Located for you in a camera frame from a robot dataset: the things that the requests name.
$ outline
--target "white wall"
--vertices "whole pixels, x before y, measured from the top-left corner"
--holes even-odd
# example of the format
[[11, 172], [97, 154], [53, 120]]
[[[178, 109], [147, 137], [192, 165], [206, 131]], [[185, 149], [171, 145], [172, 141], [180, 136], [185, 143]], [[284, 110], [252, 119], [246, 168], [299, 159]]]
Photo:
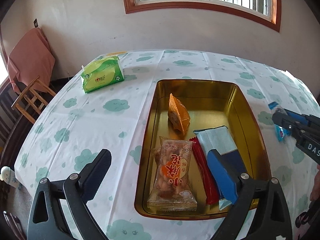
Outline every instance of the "white wall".
[[39, 26], [57, 59], [53, 79], [76, 74], [96, 56], [138, 49], [229, 54], [288, 70], [320, 92], [320, 25], [304, 0], [282, 0], [281, 31], [237, 16], [197, 9], [125, 14], [123, 0], [16, 0], [1, 23], [9, 54]]

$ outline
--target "wooden window frame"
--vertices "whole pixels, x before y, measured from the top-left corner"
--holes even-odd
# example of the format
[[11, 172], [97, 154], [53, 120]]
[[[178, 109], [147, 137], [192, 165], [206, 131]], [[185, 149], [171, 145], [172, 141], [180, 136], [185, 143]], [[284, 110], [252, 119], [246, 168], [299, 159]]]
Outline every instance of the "wooden window frame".
[[242, 18], [252, 20], [260, 23], [266, 27], [269, 27], [277, 32], [280, 32], [281, 24], [281, 0], [272, 0], [271, 8], [271, 20], [266, 20], [255, 14], [239, 10], [233, 7], [228, 7], [219, 4], [205, 3], [205, 2], [193, 2], [193, 1], [168, 1], [168, 2], [155, 2], [148, 4], [136, 5], [134, 0], [124, 0], [125, 13], [135, 13], [154, 9], [165, 9], [165, 8], [193, 8], [202, 10], [211, 10], [233, 14]]

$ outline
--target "clear plastic snack bag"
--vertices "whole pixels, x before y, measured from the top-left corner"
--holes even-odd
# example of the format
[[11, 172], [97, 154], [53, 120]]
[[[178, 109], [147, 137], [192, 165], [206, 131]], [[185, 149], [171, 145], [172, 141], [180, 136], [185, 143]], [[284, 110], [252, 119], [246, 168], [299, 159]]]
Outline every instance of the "clear plastic snack bag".
[[149, 208], [160, 211], [196, 210], [197, 201], [191, 193], [188, 177], [191, 155], [191, 141], [162, 141], [155, 183], [147, 200]]
[[160, 150], [161, 148], [153, 148], [150, 150], [150, 155], [154, 157], [157, 166], [160, 162]]

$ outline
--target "person's hand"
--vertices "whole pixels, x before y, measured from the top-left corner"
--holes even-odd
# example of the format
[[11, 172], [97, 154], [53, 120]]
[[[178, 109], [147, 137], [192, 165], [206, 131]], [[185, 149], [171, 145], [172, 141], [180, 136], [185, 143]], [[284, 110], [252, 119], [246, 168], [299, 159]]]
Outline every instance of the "person's hand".
[[320, 171], [315, 176], [315, 184], [310, 194], [310, 201], [317, 200], [320, 197]]

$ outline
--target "rectangular tray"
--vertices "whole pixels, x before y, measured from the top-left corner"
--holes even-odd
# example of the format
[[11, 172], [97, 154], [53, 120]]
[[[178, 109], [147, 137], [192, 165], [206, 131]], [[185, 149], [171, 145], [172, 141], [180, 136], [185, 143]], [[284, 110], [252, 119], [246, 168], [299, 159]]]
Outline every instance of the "rectangular tray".
[[[169, 95], [172, 93], [187, 108], [191, 120], [185, 136], [174, 130], [168, 120]], [[248, 174], [268, 180], [271, 171], [267, 152], [256, 119], [240, 88], [233, 83], [207, 80], [160, 80], [156, 85], [144, 135], [134, 206], [146, 217], [170, 220], [205, 220], [225, 217], [230, 207], [206, 205], [201, 174], [194, 156], [189, 166], [190, 188], [198, 206], [196, 211], [161, 212], [147, 207], [153, 188], [156, 163], [150, 149], [160, 147], [159, 136], [189, 140], [193, 130], [225, 125], [240, 152]], [[250, 209], [256, 208], [254, 200]]]

